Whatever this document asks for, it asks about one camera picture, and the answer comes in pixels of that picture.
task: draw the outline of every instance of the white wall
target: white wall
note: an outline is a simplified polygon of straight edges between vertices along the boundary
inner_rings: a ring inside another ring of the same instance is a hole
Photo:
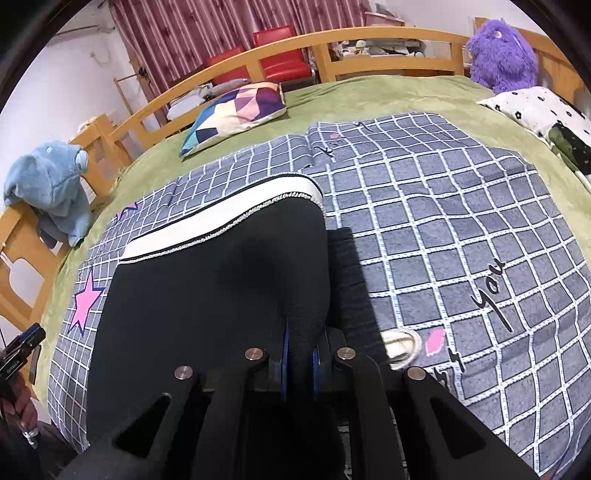
[[[108,14],[106,8],[101,11]],[[0,113],[0,185],[10,165],[37,145],[51,140],[68,141],[76,136],[82,122],[102,113],[116,123],[127,119],[129,112],[113,78],[133,73],[116,31],[91,30],[53,39],[25,72]],[[122,82],[121,87],[134,111],[146,104],[136,79]],[[143,152],[130,138],[124,139],[124,144],[134,158]],[[0,215],[3,209],[0,201]],[[40,288],[39,275],[21,267],[16,262],[11,268],[11,285],[33,305]],[[18,334],[3,317],[0,328],[7,341]]]
[[[504,18],[509,25],[544,33],[511,0],[378,0],[407,26],[471,36],[474,17]]]

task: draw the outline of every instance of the wooden bed frame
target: wooden bed frame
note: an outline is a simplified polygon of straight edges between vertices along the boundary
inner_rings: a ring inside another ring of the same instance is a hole
[[[484,21],[486,19],[477,18],[476,25],[481,25]],[[548,37],[523,30],[522,33],[536,50],[540,57],[540,64],[552,77],[555,91],[572,101],[575,91],[583,85],[574,68]],[[450,57],[442,59],[364,56],[358,59],[331,61],[328,44],[359,38],[417,38],[447,43],[450,46]],[[105,158],[112,167],[125,168],[131,164],[131,159],[120,142],[126,134],[133,131],[142,146],[148,149],[191,124],[197,113],[209,104],[208,102],[155,131],[148,131],[142,122],[170,103],[171,100],[222,73],[245,66],[252,81],[260,82],[265,80],[265,74],[260,64],[261,59],[285,51],[311,47],[322,83],[334,82],[336,76],[341,74],[382,72],[384,70],[412,71],[413,75],[417,70],[423,70],[430,75],[433,72],[435,74],[464,75],[463,49],[467,41],[468,37],[462,35],[422,28],[391,26],[344,28],[281,40],[246,51],[206,68],[152,100],[118,127],[113,128],[108,118],[102,115],[71,142],[81,145],[89,153],[89,172],[84,175],[84,178],[97,195],[92,207],[96,208],[108,199],[109,191],[113,185],[112,180],[107,180],[101,175],[98,161]],[[33,307],[31,307],[13,291],[9,282],[9,268],[6,263],[0,262],[0,315],[8,319],[19,330],[24,330],[32,323],[40,321],[51,292],[54,275],[69,250],[67,246],[63,246],[57,254],[51,252],[39,240],[36,225],[35,214],[23,203],[8,207],[0,218],[0,251],[3,251],[11,262],[19,258],[25,259],[43,277],[43,286]]]

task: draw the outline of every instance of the geometric pattern pillow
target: geometric pattern pillow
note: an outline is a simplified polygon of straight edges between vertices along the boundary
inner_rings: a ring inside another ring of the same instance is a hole
[[[199,113],[178,156],[183,158],[220,143],[286,111],[281,85],[275,82],[252,83],[228,92]]]

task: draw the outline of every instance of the pink star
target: pink star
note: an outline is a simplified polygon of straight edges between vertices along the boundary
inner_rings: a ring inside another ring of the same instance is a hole
[[[78,324],[80,333],[84,335],[84,328],[86,327],[88,312],[96,302],[96,299],[100,297],[100,294],[103,292],[103,290],[104,288],[94,288],[92,269],[90,269],[84,290],[74,295],[74,316],[70,322],[70,329],[68,330],[68,333],[70,333],[70,331],[74,328],[74,325]]]
[[[127,212],[129,210],[137,210],[137,209],[138,209],[137,202],[130,203],[127,207],[123,208],[120,212],[117,212],[117,215],[115,215],[115,223],[117,223],[117,222],[119,222],[119,220],[121,220],[121,217],[123,217],[125,212]]]

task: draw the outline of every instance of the stuffed animal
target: stuffed animal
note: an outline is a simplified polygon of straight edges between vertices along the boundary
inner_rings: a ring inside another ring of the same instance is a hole
[[[471,79],[499,94],[536,85],[534,51],[504,20],[489,20],[466,44],[472,54]]]
[[[90,228],[90,205],[80,175],[88,169],[88,154],[79,145],[50,142],[20,157],[8,170],[4,203],[25,201],[40,210],[39,225],[53,238],[67,235],[71,247]]]

